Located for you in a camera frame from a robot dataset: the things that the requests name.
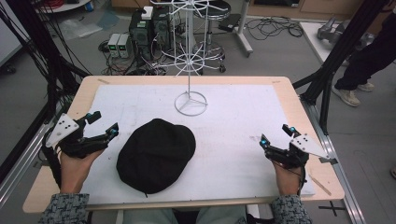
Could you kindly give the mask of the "silver aluminium rail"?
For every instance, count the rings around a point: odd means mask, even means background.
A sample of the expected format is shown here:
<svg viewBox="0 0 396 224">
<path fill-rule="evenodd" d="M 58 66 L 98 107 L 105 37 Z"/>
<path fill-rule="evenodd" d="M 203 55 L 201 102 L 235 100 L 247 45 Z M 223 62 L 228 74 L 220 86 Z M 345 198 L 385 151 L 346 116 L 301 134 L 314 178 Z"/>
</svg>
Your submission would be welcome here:
<svg viewBox="0 0 396 224">
<path fill-rule="evenodd" d="M 361 208 L 358 204 L 358 201 L 355 198 L 352 188 L 349 185 L 347 180 L 347 176 L 344 172 L 342 164 L 338 159 L 335 148 L 332 144 L 332 140 L 329 135 L 327 135 L 322 128 L 319 126 L 319 113 L 317 108 L 314 105 L 309 105 L 308 103 L 302 101 L 302 106 L 316 132 L 319 142 L 324 148 L 324 151 L 328 153 L 330 158 L 328 159 L 329 163 L 332 165 L 336 176 L 343 188 L 345 193 L 343 202 L 346 206 L 346 210 L 348 212 L 348 216 L 351 220 L 352 224 L 366 224 L 365 218 L 361 211 Z"/>
<path fill-rule="evenodd" d="M 64 112 L 64 107 L 57 105 L 51 115 L 49 105 L 45 104 L 0 165 L 0 209 L 7 203 L 8 198 L 37 157 L 44 133 L 62 112 Z"/>
</svg>

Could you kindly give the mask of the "person's left hand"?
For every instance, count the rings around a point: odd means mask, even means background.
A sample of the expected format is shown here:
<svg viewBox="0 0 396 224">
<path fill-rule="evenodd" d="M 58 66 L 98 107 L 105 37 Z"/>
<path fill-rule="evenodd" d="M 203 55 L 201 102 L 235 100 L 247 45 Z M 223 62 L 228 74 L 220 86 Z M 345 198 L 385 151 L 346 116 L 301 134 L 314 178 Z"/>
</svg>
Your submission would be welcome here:
<svg viewBox="0 0 396 224">
<path fill-rule="evenodd" d="M 92 164 L 104 152 L 99 150 L 85 158 L 71 158 L 62 153 L 61 159 L 61 193 L 79 193 L 86 180 Z"/>
</svg>

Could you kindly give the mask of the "flat black box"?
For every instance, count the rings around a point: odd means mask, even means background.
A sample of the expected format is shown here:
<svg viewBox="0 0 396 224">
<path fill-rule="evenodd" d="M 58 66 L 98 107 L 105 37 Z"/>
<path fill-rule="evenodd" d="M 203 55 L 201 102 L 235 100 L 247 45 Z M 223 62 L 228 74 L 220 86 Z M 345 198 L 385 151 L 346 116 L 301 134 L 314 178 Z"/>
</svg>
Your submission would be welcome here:
<svg viewBox="0 0 396 224">
<path fill-rule="evenodd" d="M 241 19 L 240 14 L 230 14 L 227 18 L 222 20 L 218 28 L 222 31 L 231 32 Z"/>
</svg>

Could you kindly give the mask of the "white foam mat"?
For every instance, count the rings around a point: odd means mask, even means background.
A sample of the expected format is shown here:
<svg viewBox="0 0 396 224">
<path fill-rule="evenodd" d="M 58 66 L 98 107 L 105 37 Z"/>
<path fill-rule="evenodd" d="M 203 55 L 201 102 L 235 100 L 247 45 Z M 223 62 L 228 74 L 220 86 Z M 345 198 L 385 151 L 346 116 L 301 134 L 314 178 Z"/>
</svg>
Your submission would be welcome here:
<svg viewBox="0 0 396 224">
<path fill-rule="evenodd" d="M 94 162 L 83 189 L 90 205 L 189 205 L 203 201 L 227 203 L 266 199 L 278 194 L 272 163 L 259 142 L 266 136 L 275 147 L 286 148 L 290 137 L 282 127 L 287 119 L 270 85 L 194 85 L 208 105 L 187 105 L 178 112 L 184 85 L 104 85 L 91 109 L 102 117 L 85 134 L 102 133 L 113 123 L 120 133 Z M 124 184 L 116 170 L 120 149 L 132 132 L 164 119 L 192 130 L 196 150 L 180 178 L 169 188 L 144 194 Z"/>
</svg>

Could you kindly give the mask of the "white platform board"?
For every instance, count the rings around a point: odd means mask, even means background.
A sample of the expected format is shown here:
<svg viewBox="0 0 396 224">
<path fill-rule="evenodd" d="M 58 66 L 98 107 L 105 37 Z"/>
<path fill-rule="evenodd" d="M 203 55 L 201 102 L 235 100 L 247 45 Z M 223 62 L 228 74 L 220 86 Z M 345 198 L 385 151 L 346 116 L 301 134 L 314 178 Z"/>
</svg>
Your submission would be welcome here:
<svg viewBox="0 0 396 224">
<path fill-rule="evenodd" d="M 334 43 L 331 43 L 329 39 L 318 38 L 318 29 L 325 25 L 325 22 L 301 22 L 300 25 L 304 30 L 304 36 L 308 39 L 319 61 L 324 63 L 334 46 Z"/>
</svg>

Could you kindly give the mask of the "white wire hat rack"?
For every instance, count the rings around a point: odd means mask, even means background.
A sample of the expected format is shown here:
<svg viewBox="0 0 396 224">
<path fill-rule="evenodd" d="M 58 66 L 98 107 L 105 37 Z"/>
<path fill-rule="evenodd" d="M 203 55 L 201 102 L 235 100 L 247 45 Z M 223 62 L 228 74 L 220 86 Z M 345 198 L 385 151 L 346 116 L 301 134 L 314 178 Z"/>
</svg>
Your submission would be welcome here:
<svg viewBox="0 0 396 224">
<path fill-rule="evenodd" d="M 208 7 L 208 2 L 212 0 L 150 0 L 154 6 L 170 7 L 169 16 L 173 19 L 180 11 L 185 14 L 185 40 L 184 43 L 177 43 L 176 29 L 173 29 L 173 53 L 163 52 L 163 55 L 169 57 L 173 61 L 166 63 L 164 67 L 174 66 L 178 69 L 176 77 L 181 75 L 188 76 L 188 87 L 185 92 L 182 92 L 174 101 L 175 109 L 178 113 L 195 117 L 203 114 L 208 108 L 208 101 L 205 96 L 191 89 L 191 76 L 201 76 L 205 68 L 217 70 L 218 61 L 204 61 L 202 56 L 193 52 L 193 47 L 196 43 L 193 31 L 194 15 L 204 7 Z"/>
</svg>

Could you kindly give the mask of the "white table leg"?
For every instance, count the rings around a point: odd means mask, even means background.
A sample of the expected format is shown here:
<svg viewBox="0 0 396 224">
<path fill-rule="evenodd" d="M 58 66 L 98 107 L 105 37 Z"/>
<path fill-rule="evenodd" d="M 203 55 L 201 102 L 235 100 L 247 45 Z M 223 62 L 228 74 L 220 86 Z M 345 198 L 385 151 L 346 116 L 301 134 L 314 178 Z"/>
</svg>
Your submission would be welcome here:
<svg viewBox="0 0 396 224">
<path fill-rule="evenodd" d="M 243 53 L 248 58 L 253 53 L 253 48 L 250 46 L 248 39 L 245 36 L 246 22 L 248 17 L 248 7 L 251 0 L 242 0 L 241 18 L 238 26 L 234 28 L 235 37 L 241 47 Z"/>
</svg>

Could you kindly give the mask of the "person's legs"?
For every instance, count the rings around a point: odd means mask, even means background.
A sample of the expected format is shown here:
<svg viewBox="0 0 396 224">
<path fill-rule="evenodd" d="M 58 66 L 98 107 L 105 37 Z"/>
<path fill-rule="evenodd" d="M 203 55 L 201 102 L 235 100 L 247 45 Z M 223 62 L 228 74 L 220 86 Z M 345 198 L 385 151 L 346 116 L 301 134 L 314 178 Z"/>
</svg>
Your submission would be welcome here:
<svg viewBox="0 0 396 224">
<path fill-rule="evenodd" d="M 373 43 L 355 53 L 344 75 L 337 80 L 337 90 L 353 91 L 364 85 L 376 72 L 396 60 L 396 13 L 391 12 L 382 22 L 382 29 Z"/>
<path fill-rule="evenodd" d="M 122 224 L 180 224 L 172 209 L 136 209 L 123 214 Z M 198 211 L 192 224 L 248 224 L 244 205 L 209 206 Z"/>
</svg>

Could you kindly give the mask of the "person's right hand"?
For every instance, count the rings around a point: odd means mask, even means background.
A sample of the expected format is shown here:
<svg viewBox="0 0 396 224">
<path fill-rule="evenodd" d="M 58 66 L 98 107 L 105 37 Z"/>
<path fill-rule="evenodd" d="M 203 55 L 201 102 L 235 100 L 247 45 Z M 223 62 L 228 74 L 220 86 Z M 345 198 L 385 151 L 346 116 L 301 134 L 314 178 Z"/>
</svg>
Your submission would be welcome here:
<svg viewBox="0 0 396 224">
<path fill-rule="evenodd" d="M 286 169 L 283 164 L 273 162 L 276 172 L 276 184 L 280 195 L 297 195 L 300 190 L 301 169 Z"/>
</svg>

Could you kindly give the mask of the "black round stool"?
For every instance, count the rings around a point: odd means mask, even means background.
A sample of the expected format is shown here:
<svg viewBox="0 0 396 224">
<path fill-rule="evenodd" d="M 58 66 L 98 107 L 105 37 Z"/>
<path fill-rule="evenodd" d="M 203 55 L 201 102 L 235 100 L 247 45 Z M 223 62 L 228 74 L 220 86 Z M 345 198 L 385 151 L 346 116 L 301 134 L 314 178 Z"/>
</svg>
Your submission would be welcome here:
<svg viewBox="0 0 396 224">
<path fill-rule="evenodd" d="M 208 2 L 209 6 L 195 12 L 194 15 L 205 20 L 204 39 L 196 43 L 193 52 L 204 58 L 204 61 L 218 61 L 217 69 L 224 73 L 226 67 L 223 63 L 225 60 L 225 49 L 219 43 L 213 41 L 213 25 L 214 21 L 222 21 L 227 19 L 231 14 L 231 6 L 224 0 L 212 0 Z"/>
</svg>

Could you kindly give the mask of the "black hat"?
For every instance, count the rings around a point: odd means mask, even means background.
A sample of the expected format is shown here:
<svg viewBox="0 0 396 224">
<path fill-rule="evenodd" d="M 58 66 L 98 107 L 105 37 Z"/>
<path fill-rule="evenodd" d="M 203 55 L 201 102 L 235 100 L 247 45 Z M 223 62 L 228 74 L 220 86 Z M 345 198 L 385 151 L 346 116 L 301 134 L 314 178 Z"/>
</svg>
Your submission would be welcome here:
<svg viewBox="0 0 396 224">
<path fill-rule="evenodd" d="M 120 180 L 145 194 L 174 184 L 196 149 L 193 132 L 164 119 L 137 128 L 120 150 L 117 171 Z"/>
</svg>

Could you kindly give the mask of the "grey machine part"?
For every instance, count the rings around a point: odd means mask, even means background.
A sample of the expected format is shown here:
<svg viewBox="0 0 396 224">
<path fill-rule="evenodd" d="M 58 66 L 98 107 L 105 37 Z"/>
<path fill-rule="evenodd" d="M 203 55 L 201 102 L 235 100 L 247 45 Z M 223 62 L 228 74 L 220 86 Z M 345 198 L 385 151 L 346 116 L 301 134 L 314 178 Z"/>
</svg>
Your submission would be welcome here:
<svg viewBox="0 0 396 224">
<path fill-rule="evenodd" d="M 350 20 L 345 20 L 336 26 L 335 17 L 331 17 L 324 25 L 318 28 L 317 39 L 327 40 L 330 44 L 334 45 L 348 27 Z M 355 44 L 355 50 L 362 50 L 371 45 L 375 40 L 375 35 L 371 33 L 364 33 L 359 41 Z"/>
</svg>

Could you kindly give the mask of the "clear plastic sheet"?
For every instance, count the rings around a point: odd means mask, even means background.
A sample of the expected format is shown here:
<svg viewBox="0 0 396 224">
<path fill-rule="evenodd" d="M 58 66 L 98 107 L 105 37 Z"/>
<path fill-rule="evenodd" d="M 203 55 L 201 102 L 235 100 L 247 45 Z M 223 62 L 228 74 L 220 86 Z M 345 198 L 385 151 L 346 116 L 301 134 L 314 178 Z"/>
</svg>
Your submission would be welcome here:
<svg viewBox="0 0 396 224">
<path fill-rule="evenodd" d="M 59 27 L 66 40 L 83 38 L 103 30 L 95 23 L 83 24 L 81 21 L 74 19 L 63 21 Z"/>
</svg>

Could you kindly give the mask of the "grey power supply unit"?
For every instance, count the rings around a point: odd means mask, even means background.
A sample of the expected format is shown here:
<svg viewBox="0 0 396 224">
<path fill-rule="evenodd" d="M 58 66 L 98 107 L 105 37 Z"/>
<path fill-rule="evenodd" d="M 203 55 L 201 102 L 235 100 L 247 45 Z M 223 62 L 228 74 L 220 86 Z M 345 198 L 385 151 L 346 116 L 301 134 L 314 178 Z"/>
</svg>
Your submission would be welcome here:
<svg viewBox="0 0 396 224">
<path fill-rule="evenodd" d="M 128 58 L 130 56 L 131 43 L 127 34 L 120 35 L 117 47 L 121 58 Z"/>
<path fill-rule="evenodd" d="M 107 47 L 109 53 L 113 58 L 119 58 L 120 54 L 118 51 L 118 41 L 120 39 L 120 34 L 112 34 L 107 42 Z"/>
</svg>

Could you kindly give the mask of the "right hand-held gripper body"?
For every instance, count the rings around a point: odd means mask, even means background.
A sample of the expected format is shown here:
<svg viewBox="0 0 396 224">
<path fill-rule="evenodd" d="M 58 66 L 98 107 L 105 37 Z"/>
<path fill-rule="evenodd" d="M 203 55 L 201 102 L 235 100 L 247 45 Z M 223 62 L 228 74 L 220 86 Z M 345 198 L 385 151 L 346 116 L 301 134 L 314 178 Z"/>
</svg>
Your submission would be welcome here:
<svg viewBox="0 0 396 224">
<path fill-rule="evenodd" d="M 329 159 L 324 149 L 307 134 L 293 137 L 286 149 L 273 147 L 268 140 L 265 140 L 265 157 L 282 163 L 287 169 L 305 166 L 309 155 Z"/>
</svg>

